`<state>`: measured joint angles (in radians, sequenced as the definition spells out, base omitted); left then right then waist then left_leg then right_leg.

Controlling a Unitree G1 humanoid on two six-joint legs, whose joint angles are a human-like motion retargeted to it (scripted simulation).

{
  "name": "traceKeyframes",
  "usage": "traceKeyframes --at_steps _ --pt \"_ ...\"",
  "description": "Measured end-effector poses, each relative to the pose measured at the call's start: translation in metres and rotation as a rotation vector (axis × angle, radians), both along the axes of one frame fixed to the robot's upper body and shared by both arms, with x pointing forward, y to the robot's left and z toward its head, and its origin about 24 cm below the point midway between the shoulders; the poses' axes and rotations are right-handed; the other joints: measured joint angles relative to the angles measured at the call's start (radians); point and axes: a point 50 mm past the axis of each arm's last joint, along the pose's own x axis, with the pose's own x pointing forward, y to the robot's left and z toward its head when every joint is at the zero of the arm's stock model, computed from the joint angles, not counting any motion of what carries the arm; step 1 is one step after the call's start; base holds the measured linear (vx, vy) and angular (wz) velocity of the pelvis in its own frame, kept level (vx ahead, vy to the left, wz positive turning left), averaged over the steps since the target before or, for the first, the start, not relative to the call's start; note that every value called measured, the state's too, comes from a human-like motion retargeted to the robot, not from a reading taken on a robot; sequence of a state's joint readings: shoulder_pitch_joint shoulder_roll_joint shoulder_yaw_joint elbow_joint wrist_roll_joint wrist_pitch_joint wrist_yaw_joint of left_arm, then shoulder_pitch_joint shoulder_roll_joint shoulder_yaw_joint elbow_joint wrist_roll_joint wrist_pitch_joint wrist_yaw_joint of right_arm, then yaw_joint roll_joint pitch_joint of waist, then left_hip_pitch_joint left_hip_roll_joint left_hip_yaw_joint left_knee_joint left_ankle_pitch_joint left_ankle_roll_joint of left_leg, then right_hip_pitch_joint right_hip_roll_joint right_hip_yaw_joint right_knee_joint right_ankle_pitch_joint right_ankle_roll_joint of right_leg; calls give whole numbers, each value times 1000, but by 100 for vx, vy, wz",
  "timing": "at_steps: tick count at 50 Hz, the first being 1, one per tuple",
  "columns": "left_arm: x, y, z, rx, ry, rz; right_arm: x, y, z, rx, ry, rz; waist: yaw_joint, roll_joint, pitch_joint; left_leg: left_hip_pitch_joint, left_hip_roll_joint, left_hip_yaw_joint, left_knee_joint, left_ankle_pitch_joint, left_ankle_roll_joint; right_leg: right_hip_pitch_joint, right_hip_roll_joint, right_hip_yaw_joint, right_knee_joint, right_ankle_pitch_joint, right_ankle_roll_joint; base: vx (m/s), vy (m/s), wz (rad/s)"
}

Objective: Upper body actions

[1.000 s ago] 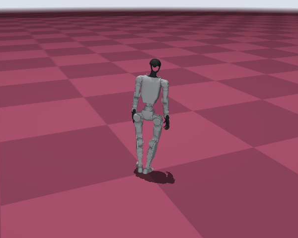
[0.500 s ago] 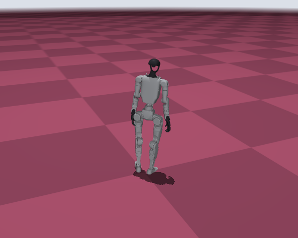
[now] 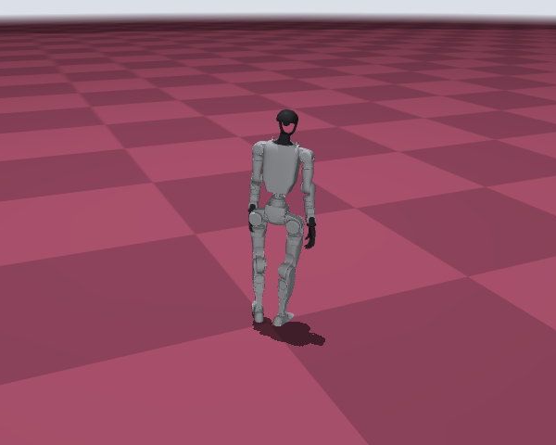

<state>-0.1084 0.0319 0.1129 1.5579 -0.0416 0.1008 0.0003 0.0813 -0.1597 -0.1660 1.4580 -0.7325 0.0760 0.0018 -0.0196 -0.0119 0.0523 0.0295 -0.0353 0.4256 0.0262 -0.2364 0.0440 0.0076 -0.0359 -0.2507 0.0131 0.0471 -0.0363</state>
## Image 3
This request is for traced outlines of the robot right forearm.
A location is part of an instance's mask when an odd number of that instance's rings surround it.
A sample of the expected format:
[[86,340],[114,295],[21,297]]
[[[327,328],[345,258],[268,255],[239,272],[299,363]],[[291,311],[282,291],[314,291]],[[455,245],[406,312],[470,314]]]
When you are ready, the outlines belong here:
[[314,200],[315,200],[315,183],[312,183],[310,186],[310,194],[307,194],[303,197],[304,200],[304,208],[305,208],[305,221],[306,223],[309,223],[309,218],[313,217],[315,219],[316,222],[316,217],[315,217],[315,205],[314,205]]

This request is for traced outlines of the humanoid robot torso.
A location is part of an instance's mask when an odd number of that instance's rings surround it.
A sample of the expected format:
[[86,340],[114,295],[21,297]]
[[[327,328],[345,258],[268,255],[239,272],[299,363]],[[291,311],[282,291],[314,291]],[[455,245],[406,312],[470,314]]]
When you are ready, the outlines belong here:
[[273,193],[270,201],[265,204],[263,220],[275,225],[285,225],[285,215],[289,211],[285,197],[297,182],[301,163],[298,148],[302,146],[291,140],[292,146],[276,145],[273,142],[276,140],[272,137],[263,151],[262,180],[266,191]]

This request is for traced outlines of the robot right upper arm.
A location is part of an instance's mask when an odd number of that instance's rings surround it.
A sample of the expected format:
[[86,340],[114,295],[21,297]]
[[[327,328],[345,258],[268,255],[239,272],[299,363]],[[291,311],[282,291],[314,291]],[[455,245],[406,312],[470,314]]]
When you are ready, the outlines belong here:
[[314,171],[314,153],[306,148],[299,147],[298,148],[299,158],[303,162],[302,165],[302,179],[303,183],[301,184],[301,191],[304,194],[310,194],[310,186],[313,183],[313,171]]

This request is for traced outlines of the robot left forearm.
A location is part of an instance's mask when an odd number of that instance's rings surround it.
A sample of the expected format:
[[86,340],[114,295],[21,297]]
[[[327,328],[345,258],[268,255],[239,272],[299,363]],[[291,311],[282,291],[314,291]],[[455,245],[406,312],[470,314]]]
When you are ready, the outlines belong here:
[[[252,174],[253,174],[253,172],[252,172]],[[259,195],[260,195],[261,184],[252,182],[252,174],[251,174],[251,180],[250,180],[250,196],[249,196],[250,203],[248,204],[248,208],[250,207],[251,204],[254,204],[256,206],[256,208],[258,208],[259,207]]]

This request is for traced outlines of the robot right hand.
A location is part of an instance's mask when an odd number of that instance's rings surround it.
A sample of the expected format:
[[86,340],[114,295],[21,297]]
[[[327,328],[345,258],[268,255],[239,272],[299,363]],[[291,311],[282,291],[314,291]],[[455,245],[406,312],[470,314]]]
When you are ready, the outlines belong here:
[[309,227],[309,233],[305,238],[306,240],[310,238],[310,241],[307,245],[304,246],[306,248],[312,248],[315,244],[315,236],[316,236],[315,225],[316,225],[315,219],[313,217],[310,217],[309,223],[307,223],[307,226]]

